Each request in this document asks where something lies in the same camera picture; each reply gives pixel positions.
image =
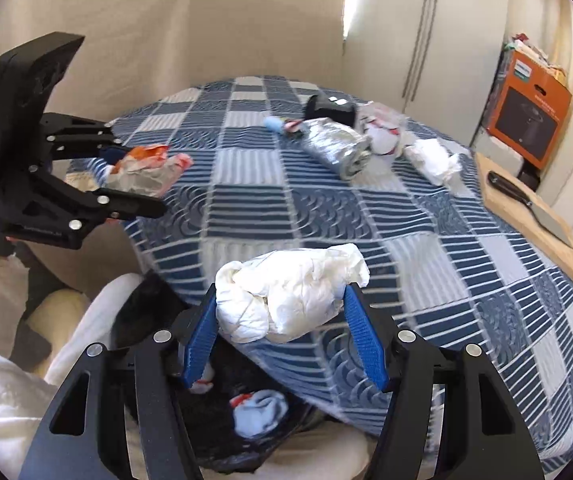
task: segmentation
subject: metal pin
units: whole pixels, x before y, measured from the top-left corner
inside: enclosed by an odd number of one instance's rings
[[[100,343],[93,343],[89,348],[87,348],[87,356],[95,357],[102,353],[102,345]]]
[[[415,341],[415,334],[411,330],[400,330],[398,338],[403,343],[413,343]]]
[[[158,330],[153,334],[153,340],[156,343],[166,343],[170,339],[170,332],[168,330]]]
[[[465,350],[470,356],[473,357],[480,357],[483,354],[483,350],[478,345],[474,345],[472,343],[469,343],[465,347]]]

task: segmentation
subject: crumpled aluminum foil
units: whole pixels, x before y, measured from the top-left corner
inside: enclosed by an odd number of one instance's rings
[[[371,137],[329,118],[310,119],[300,125],[303,149],[336,173],[350,180],[371,158]]]

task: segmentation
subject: blue checkered tablecloth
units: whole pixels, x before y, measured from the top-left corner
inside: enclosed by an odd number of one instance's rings
[[[374,156],[351,183],[268,132],[268,114],[301,117],[320,90],[277,76],[240,77],[186,89],[112,122],[129,145],[164,142],[195,161],[168,192],[168,214],[126,226],[133,243],[189,303],[220,266],[275,249],[355,243],[371,281],[364,294],[438,346],[483,347],[504,378],[545,471],[573,456],[573,283],[482,204],[468,149],[423,124],[461,153],[470,195],[454,198],[405,159]],[[102,160],[77,162],[99,180]],[[379,434],[390,395],[362,370],[342,315],[287,344],[239,346],[276,380],[337,418]],[[443,390],[436,386],[427,452],[439,442]]]

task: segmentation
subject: long metal door handle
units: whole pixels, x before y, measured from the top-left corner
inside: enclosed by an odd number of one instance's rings
[[[420,86],[420,78],[422,78],[422,72],[424,70],[424,63],[427,60],[427,53],[429,52],[429,44],[431,43],[431,35],[433,34],[433,23],[436,21],[436,9],[438,9],[438,0],[433,0],[433,12],[431,13],[431,24],[429,25],[429,33],[427,34],[427,44],[424,47],[424,54],[422,56],[422,62],[420,63],[420,70],[418,71],[418,78],[415,81],[415,88],[413,89],[413,95],[411,96],[411,102],[415,100],[415,96],[418,93],[418,86]]]
[[[418,55],[418,47],[420,46],[420,36],[422,35],[422,25],[424,23],[424,11],[427,8],[427,0],[422,2],[422,13],[420,14],[420,25],[418,25],[418,33],[415,37],[415,45],[413,47],[413,56],[411,56],[411,64],[409,65],[409,72],[407,72],[407,78],[404,81],[403,99],[406,97],[406,92],[409,89],[409,83],[411,82],[411,72],[413,72],[413,65],[415,64],[415,57]]]

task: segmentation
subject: cutting board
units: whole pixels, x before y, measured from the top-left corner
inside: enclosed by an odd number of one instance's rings
[[[551,216],[564,228],[569,240],[571,240],[573,244],[573,234],[569,225],[533,190],[529,189],[508,171],[480,153],[476,153],[475,157],[478,164],[480,189],[483,194],[484,206],[512,227],[516,228],[529,242],[546,254],[553,263],[559,266],[566,275],[573,280],[573,248],[558,240],[558,238],[553,236],[546,229],[540,227],[540,224],[535,221],[531,211],[520,202],[513,200],[494,187],[491,187],[487,181],[487,174],[489,171],[495,171],[516,184],[516,186],[527,194],[534,204],[541,206],[547,210],[547,212],[551,213]]]

